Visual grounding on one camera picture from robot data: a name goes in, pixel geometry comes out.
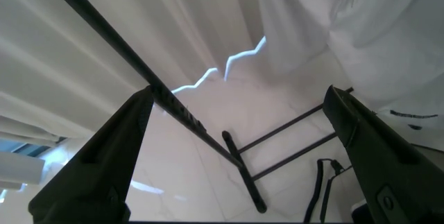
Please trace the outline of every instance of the white curtain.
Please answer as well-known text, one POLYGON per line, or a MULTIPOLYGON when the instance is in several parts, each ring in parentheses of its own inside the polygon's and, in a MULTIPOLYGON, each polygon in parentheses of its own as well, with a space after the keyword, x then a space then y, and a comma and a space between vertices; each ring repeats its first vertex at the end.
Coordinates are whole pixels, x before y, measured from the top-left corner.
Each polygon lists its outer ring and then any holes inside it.
POLYGON ((378 115, 444 130, 442 0, 259 1, 275 73, 329 48, 378 115))
MULTIPOLYGON (((170 89, 263 36, 258 0, 89 0, 170 89)), ((0 0, 0 139, 87 137, 147 86, 63 0, 0 0)))

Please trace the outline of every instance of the white tiled floor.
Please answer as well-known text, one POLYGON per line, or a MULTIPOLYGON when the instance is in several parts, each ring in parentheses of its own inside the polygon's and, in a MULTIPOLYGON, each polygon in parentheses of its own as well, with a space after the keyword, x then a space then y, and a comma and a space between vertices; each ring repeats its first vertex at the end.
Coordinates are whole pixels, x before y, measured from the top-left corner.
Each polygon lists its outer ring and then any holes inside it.
MULTIPOLYGON (((280 77, 258 65, 264 64, 261 55, 236 61, 226 82, 214 72, 197 89, 176 94, 224 147, 223 130, 241 148, 321 103, 329 85, 350 86, 331 53, 280 77)), ((330 123, 318 112, 242 156, 254 175, 331 132, 330 123)), ((51 159, 63 162, 84 143, 70 140, 51 159)), ((268 211, 259 214, 237 168, 155 107, 127 197, 131 220, 302 221, 314 190, 316 160, 324 157, 350 165, 338 139, 323 144, 256 181, 268 205, 268 211)), ((330 165, 325 168, 329 178, 330 165)), ((346 172, 333 184, 327 221, 351 221, 350 207, 361 198, 354 173, 346 172)), ((318 220, 321 201, 313 221, 318 220)))

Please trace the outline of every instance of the white fabric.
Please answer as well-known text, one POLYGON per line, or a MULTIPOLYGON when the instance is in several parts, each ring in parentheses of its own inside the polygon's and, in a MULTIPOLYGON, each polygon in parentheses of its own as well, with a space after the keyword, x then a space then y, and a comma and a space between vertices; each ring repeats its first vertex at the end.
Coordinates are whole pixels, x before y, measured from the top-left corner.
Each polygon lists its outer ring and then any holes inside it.
POLYGON ((444 129, 442 0, 259 0, 275 73, 303 66, 328 46, 373 110, 444 129))
MULTIPOLYGON (((90 2, 170 89, 263 35, 258 0, 90 2)), ((148 84, 63 0, 0 0, 0 58, 9 139, 87 137, 148 84)))

